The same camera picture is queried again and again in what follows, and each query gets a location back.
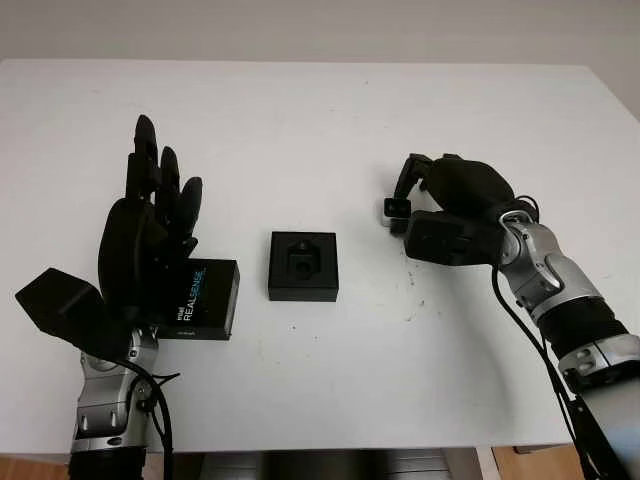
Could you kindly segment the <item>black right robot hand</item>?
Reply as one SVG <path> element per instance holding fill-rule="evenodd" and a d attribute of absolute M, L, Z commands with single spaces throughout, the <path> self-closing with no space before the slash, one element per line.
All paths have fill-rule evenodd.
<path fill-rule="evenodd" d="M 406 159 L 394 193 L 383 202 L 383 219 L 393 234 L 406 232 L 411 216 L 409 194 L 414 187 L 428 193 L 447 213 L 480 218 L 515 200 L 509 183 L 490 165 L 445 154 L 432 160 L 412 153 Z"/>

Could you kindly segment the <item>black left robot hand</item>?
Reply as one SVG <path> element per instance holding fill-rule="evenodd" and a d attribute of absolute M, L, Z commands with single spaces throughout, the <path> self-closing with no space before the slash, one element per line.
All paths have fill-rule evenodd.
<path fill-rule="evenodd" d="M 179 270 L 198 243 L 202 191 L 199 177 L 180 182 L 175 151 L 158 148 L 154 124 L 141 114 L 125 194 L 108 213 L 98 255 L 100 290 L 115 316 L 156 326 L 175 317 Z"/>

